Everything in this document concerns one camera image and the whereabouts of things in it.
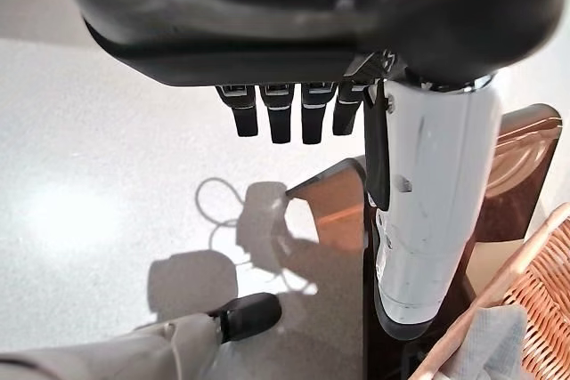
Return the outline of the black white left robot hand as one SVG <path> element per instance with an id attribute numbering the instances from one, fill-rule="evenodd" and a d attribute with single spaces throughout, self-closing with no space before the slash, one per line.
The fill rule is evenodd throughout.
<path id="1" fill-rule="evenodd" d="M 379 322 L 421 336 L 476 225 L 501 121 L 497 72 L 543 45 L 565 0 L 75 0 L 109 55 L 171 86 L 213 86 L 241 136 L 289 138 L 293 93 L 303 141 L 322 116 L 348 132 L 364 111 L 376 207 Z"/>

